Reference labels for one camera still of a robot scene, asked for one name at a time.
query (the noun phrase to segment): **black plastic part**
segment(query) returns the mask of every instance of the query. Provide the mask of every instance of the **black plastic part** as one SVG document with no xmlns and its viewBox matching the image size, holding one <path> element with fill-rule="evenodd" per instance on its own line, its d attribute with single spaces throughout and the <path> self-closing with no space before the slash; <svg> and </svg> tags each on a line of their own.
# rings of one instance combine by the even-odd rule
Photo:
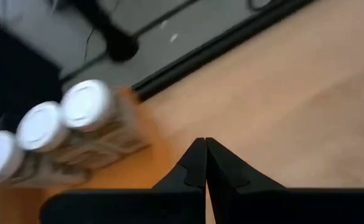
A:
<svg viewBox="0 0 364 224">
<path fill-rule="evenodd" d="M 207 182 L 216 223 L 364 223 L 364 189 L 287 189 L 212 138 Z"/>
<path fill-rule="evenodd" d="M 236 47 L 250 37 L 267 29 L 277 21 L 287 17 L 298 9 L 314 0 L 283 0 L 272 3 L 265 11 L 257 16 L 245 19 L 243 22 L 228 29 L 223 34 L 193 51 L 181 56 L 175 62 L 149 75 L 134 84 L 132 89 L 137 91 L 142 101 L 154 96 L 168 86 L 196 71 L 228 50 Z"/>
<path fill-rule="evenodd" d="M 204 138 L 197 138 L 176 166 L 153 189 L 175 190 L 195 187 L 205 191 L 207 172 L 207 145 Z"/>
<path fill-rule="evenodd" d="M 247 216 L 247 212 L 251 216 L 251 210 L 247 210 L 247 205 L 240 200 L 238 187 L 246 187 L 252 191 L 284 188 L 249 166 L 213 138 L 206 138 L 206 142 L 208 147 L 207 183 L 217 224 L 233 223 L 232 221 L 238 218 L 235 217 L 236 215 L 241 215 L 243 218 Z M 236 214 L 239 206 L 244 208 L 244 213 Z"/>
<path fill-rule="evenodd" d="M 68 191 L 46 201 L 41 223 L 205 223 L 206 157 L 196 139 L 152 189 Z"/>
</svg>

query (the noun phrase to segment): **white plastic cap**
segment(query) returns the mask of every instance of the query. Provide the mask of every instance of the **white plastic cap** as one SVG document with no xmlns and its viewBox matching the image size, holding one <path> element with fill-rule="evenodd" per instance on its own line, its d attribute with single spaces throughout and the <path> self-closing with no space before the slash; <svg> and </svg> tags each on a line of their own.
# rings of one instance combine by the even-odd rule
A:
<svg viewBox="0 0 364 224">
<path fill-rule="evenodd" d="M 23 159 L 24 151 L 17 147 L 14 135 L 8 131 L 0 131 L 0 182 L 16 172 Z"/>
<path fill-rule="evenodd" d="M 111 114 L 111 90 L 99 80 L 80 82 L 64 94 L 61 107 L 69 128 L 93 131 Z"/>
<path fill-rule="evenodd" d="M 25 150 L 47 152 L 61 144 L 68 134 L 60 106 L 48 101 L 27 112 L 17 127 L 16 138 Z"/>
</svg>

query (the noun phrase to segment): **black stand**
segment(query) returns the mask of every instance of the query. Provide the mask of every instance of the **black stand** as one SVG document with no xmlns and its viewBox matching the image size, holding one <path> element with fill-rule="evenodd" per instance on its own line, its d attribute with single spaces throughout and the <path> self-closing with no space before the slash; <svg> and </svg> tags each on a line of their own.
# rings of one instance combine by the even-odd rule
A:
<svg viewBox="0 0 364 224">
<path fill-rule="evenodd" d="M 78 9 L 89 23 L 105 38 L 110 59 L 123 62 L 131 59 L 139 50 L 136 38 L 121 28 L 112 25 L 110 17 L 96 0 L 68 0 Z"/>
<path fill-rule="evenodd" d="M 364 189 L 285 188 L 213 138 L 196 139 L 152 189 L 65 192 L 41 222 L 205 223 L 205 179 L 216 223 L 364 223 Z"/>
</svg>

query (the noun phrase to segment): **black cord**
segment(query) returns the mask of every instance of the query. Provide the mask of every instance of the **black cord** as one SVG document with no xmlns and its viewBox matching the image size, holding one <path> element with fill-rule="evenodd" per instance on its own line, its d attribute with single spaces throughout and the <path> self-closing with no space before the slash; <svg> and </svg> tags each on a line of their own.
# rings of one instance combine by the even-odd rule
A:
<svg viewBox="0 0 364 224">
<path fill-rule="evenodd" d="M 85 56 L 83 57 L 83 61 L 86 61 L 86 56 L 88 56 L 88 45 L 89 45 L 89 40 L 90 37 L 92 36 L 93 32 L 95 31 L 95 28 L 92 28 L 92 31 L 90 31 L 90 34 L 88 36 L 88 38 L 86 39 L 86 44 L 85 44 Z"/>
<path fill-rule="evenodd" d="M 114 13 L 115 10 L 117 10 L 120 1 L 121 0 L 117 0 L 117 2 L 115 3 L 114 9 L 112 9 L 111 12 L 110 12 L 110 17 L 112 16 L 112 13 Z M 92 30 L 90 31 L 90 34 L 89 34 L 88 38 L 86 39 L 85 56 L 83 57 L 83 62 L 86 61 L 86 57 L 88 56 L 89 40 L 90 40 L 90 37 L 92 36 L 92 34 L 94 33 L 94 31 L 95 31 L 95 28 L 92 28 Z"/>
<path fill-rule="evenodd" d="M 186 0 L 184 3 L 180 4 L 178 7 L 170 10 L 169 12 L 165 13 L 161 17 L 155 19 L 154 21 L 148 23 L 143 28 L 139 29 L 137 32 L 133 33 L 132 36 L 135 37 L 135 38 L 140 37 L 141 35 L 145 34 L 149 30 L 154 28 L 155 26 L 158 26 L 159 24 L 161 24 L 162 21 L 165 21 L 165 20 L 171 18 L 172 16 L 174 16 L 177 13 L 179 13 L 180 11 L 190 7 L 192 4 L 194 4 L 194 3 L 198 2 L 198 1 L 199 0 Z M 113 11 L 118 7 L 119 2 L 121 2 L 121 0 L 117 0 Z M 85 70 L 89 69 L 90 67 L 94 66 L 95 64 L 97 64 L 98 62 L 100 62 L 100 61 L 102 61 L 102 60 L 104 60 L 106 58 L 107 58 L 107 52 L 104 51 L 101 54 L 94 57 L 93 59 L 91 59 L 91 60 L 87 61 L 86 63 L 84 63 L 81 67 L 79 67 L 76 70 L 64 75 L 64 78 L 62 78 L 60 80 L 61 83 L 64 84 L 66 82 L 69 82 L 70 80 L 72 80 L 73 78 L 78 76 L 80 73 L 84 72 Z"/>
</svg>

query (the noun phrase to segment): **gray floor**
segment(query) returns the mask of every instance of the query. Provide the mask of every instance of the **gray floor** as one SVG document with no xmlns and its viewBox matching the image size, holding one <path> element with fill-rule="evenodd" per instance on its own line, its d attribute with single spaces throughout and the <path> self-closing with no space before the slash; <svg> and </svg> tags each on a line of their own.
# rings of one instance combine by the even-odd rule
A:
<svg viewBox="0 0 364 224">
<path fill-rule="evenodd" d="M 91 27 L 78 13 L 53 13 L 43 0 L 12 1 L 19 2 L 17 7 L 8 5 L 6 13 L 0 9 L 0 20 L 4 26 L 59 64 L 63 68 L 63 75 L 104 51 L 103 39 L 94 33 L 84 60 L 86 38 Z M 121 0 L 116 10 L 116 0 L 101 0 L 101 3 L 111 13 L 115 23 L 130 32 L 136 32 L 184 1 L 186 0 Z M 139 52 L 132 60 L 124 64 L 102 61 L 81 73 L 68 85 L 99 78 L 111 85 L 130 86 L 253 13 L 247 9 L 246 0 L 200 0 L 142 35 L 139 38 Z"/>
</svg>

